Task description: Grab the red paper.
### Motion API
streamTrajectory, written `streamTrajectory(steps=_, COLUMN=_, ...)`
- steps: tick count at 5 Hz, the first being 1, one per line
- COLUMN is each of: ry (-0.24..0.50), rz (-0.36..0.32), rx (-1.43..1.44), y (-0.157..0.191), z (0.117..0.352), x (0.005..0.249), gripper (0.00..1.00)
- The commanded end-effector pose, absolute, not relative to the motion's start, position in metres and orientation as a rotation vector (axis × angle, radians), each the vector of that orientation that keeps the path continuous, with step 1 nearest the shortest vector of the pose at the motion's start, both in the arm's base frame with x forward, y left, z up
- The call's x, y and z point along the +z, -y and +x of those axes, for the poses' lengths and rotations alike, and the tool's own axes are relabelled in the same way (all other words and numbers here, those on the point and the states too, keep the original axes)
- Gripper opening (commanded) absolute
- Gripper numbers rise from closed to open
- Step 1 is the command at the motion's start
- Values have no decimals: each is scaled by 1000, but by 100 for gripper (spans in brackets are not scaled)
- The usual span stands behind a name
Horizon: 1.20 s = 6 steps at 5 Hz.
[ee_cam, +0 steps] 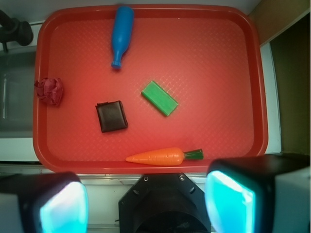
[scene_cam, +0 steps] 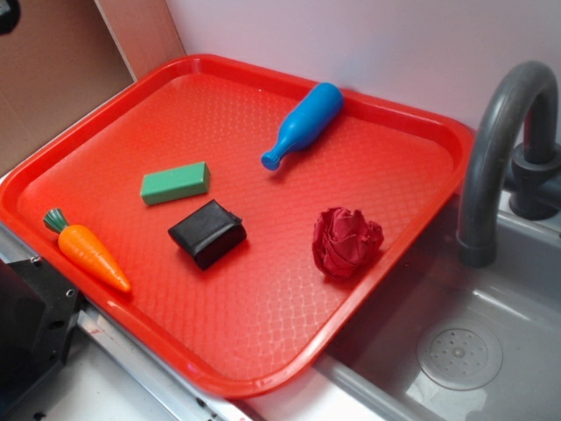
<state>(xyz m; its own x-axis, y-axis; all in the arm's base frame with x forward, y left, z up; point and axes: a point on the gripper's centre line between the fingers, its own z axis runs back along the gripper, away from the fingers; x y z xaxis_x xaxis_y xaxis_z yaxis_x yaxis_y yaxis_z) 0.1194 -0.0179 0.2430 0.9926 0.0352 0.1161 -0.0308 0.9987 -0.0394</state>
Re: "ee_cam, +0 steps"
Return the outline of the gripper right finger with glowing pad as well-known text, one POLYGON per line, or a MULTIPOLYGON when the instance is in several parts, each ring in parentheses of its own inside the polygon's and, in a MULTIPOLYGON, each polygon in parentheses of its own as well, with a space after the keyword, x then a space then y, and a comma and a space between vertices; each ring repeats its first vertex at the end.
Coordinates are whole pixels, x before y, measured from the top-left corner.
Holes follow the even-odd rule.
POLYGON ((214 160, 205 204, 218 233, 308 233, 311 158, 268 154, 214 160))

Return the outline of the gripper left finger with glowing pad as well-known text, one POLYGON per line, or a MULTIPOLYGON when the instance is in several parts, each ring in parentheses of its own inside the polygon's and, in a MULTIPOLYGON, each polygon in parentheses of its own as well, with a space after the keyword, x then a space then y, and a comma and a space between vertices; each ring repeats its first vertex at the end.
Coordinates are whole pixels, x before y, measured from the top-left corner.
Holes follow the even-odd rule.
POLYGON ((2 233, 85 233, 86 187, 72 172, 1 175, 2 233))

